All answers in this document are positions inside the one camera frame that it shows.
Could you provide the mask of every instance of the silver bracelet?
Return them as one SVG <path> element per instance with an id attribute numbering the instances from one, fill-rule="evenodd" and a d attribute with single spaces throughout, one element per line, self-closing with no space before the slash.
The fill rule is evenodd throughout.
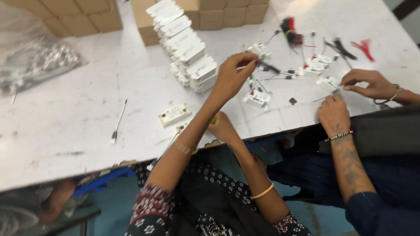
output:
<path id="1" fill-rule="evenodd" d="M 376 105 L 382 105 L 382 104 L 385 104 L 387 102 L 390 102 L 390 101 L 394 100 L 398 96 L 399 91 L 401 91 L 401 87 L 399 85 L 397 85 L 397 84 L 394 84 L 394 85 L 396 87 L 396 92 L 394 93 L 394 95 L 392 96 L 391 99 L 388 99 L 388 100 L 383 101 L 383 102 L 376 102 L 376 99 L 374 99 L 373 103 L 375 103 Z"/>
<path id="2" fill-rule="evenodd" d="M 346 135 L 349 135 L 349 134 L 352 134 L 352 133 L 353 133 L 353 131 L 344 132 L 344 133 L 342 133 L 342 134 L 337 134 L 336 136 L 333 136 L 333 137 L 331 137 L 331 138 L 329 138 L 329 139 L 326 139 L 326 140 L 325 140 L 325 142 L 328 142 L 328 141 L 330 141 L 330 140 L 334 140 L 334 139 L 338 139 L 338 138 L 341 138 L 341 137 L 343 137 L 343 136 L 346 136 Z"/>

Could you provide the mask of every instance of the bangle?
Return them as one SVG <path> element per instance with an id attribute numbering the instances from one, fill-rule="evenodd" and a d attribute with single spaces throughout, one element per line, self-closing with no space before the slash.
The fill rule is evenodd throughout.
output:
<path id="1" fill-rule="evenodd" d="M 267 190 L 265 190 L 264 192 L 262 192 L 261 194 L 259 194 L 259 195 L 257 195 L 257 196 L 255 196 L 255 197 L 251 197 L 251 199 L 257 199 L 257 198 L 259 198 L 259 197 L 262 197 L 262 196 L 264 196 L 266 193 L 268 193 L 272 188 L 274 187 L 274 184 L 272 183 L 271 184 L 271 186 L 267 189 Z"/>
<path id="2" fill-rule="evenodd" d="M 390 102 L 390 101 L 394 100 L 398 96 L 399 91 L 401 91 L 401 87 L 399 85 L 397 85 L 397 84 L 394 84 L 394 85 L 396 87 L 396 91 L 395 91 L 395 93 L 394 93 L 394 95 L 392 96 L 391 99 L 388 99 L 388 100 L 383 101 L 383 102 L 376 102 L 376 99 L 374 99 L 373 103 L 375 103 L 376 105 L 382 105 L 382 104 L 385 104 L 387 102 Z"/>
<path id="3" fill-rule="evenodd" d="M 325 141 L 325 142 L 328 142 L 328 141 L 330 141 L 330 140 L 338 139 L 338 138 L 341 138 L 341 137 L 343 137 L 343 136 L 346 136 L 346 135 L 348 135 L 348 134 L 352 134 L 352 133 L 353 133 L 353 131 L 344 132 L 344 133 L 342 133 L 342 134 L 337 134 L 336 136 L 333 136 L 333 137 L 331 137 L 331 138 L 329 138 L 329 139 L 326 139 L 326 140 L 324 140 L 324 141 Z"/>

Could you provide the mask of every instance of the cardboard box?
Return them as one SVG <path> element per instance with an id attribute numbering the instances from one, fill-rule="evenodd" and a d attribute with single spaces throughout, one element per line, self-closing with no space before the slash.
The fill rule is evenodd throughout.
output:
<path id="1" fill-rule="evenodd" d="M 76 0 L 84 14 L 110 11 L 112 7 L 110 1 L 112 0 Z"/>
<path id="2" fill-rule="evenodd" d="M 223 15 L 223 28 L 242 27 L 244 25 L 246 7 L 225 8 Z"/>
<path id="3" fill-rule="evenodd" d="M 201 30 L 221 30 L 223 27 L 224 10 L 201 10 Z"/>
<path id="4" fill-rule="evenodd" d="M 200 29 L 200 11 L 197 0 L 175 0 L 184 14 L 192 21 L 191 28 Z"/>
<path id="5" fill-rule="evenodd" d="M 266 5 L 249 5 L 245 14 L 244 25 L 262 24 L 265 14 L 267 13 L 268 4 Z"/>
<path id="6" fill-rule="evenodd" d="M 74 36 L 79 37 L 99 33 L 86 15 L 60 16 L 58 19 Z"/>
<path id="7" fill-rule="evenodd" d="M 200 10 L 223 10 L 228 0 L 197 0 Z"/>
<path id="8" fill-rule="evenodd" d="M 89 19 L 101 33 L 107 33 L 123 28 L 118 8 L 112 7 L 110 11 L 88 15 Z"/>
<path id="9" fill-rule="evenodd" d="M 42 0 L 42 2 L 56 16 L 81 14 L 79 6 L 73 0 Z"/>
<path id="10" fill-rule="evenodd" d="M 226 0 L 225 8 L 237 8 L 248 6 L 249 0 Z"/>
<path id="11" fill-rule="evenodd" d="M 154 4 L 154 0 L 131 0 L 137 28 L 145 46 L 159 44 L 158 33 L 153 30 L 153 19 L 146 13 L 146 9 Z"/>
<path id="12" fill-rule="evenodd" d="M 44 23 L 47 28 L 49 28 L 51 32 L 53 32 L 59 38 L 73 36 L 73 34 L 70 33 L 70 31 L 64 27 L 64 25 L 57 18 L 44 20 Z"/>
<path id="13" fill-rule="evenodd" d="M 270 0 L 249 0 L 248 5 L 265 5 L 268 4 Z"/>
<path id="14" fill-rule="evenodd" d="M 40 0 L 5 0 L 13 7 L 31 12 L 41 19 L 53 18 L 53 13 Z"/>

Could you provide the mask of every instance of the black wire bundle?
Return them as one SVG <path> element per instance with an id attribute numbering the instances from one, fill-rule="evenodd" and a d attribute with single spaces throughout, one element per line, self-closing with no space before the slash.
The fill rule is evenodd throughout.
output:
<path id="1" fill-rule="evenodd" d="M 341 40 L 339 38 L 333 39 L 334 44 L 336 45 L 336 48 L 340 51 L 340 53 L 350 59 L 357 60 L 357 57 L 353 54 L 347 52 L 347 50 L 344 48 L 343 44 L 341 43 Z"/>
<path id="2" fill-rule="evenodd" d="M 284 19 L 280 28 L 283 30 L 283 33 L 291 46 L 300 46 L 303 44 L 303 35 L 298 34 L 295 31 L 294 17 L 287 17 Z"/>

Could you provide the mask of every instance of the red patterned sleeve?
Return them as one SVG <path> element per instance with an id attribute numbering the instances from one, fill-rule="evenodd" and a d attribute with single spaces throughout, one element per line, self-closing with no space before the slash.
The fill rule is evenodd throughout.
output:
<path id="1" fill-rule="evenodd" d="M 171 193 L 146 183 L 137 195 L 127 235 L 169 235 Z"/>
<path id="2" fill-rule="evenodd" d="M 291 213 L 273 224 L 273 227 L 283 236 L 313 236 L 308 228 L 299 223 Z"/>

